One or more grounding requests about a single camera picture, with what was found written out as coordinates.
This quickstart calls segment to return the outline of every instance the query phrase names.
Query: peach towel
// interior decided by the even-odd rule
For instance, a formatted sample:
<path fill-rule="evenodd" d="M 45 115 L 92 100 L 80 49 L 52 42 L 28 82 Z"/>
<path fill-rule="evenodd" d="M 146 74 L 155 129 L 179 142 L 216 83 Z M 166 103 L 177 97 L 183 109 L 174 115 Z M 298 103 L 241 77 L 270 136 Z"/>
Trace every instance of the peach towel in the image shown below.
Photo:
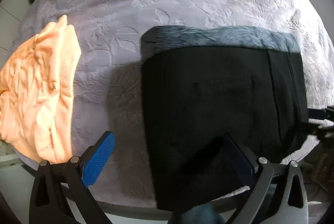
<path fill-rule="evenodd" d="M 73 79 L 81 49 L 63 15 L 20 45 L 0 73 L 0 138 L 40 162 L 72 156 Z"/>

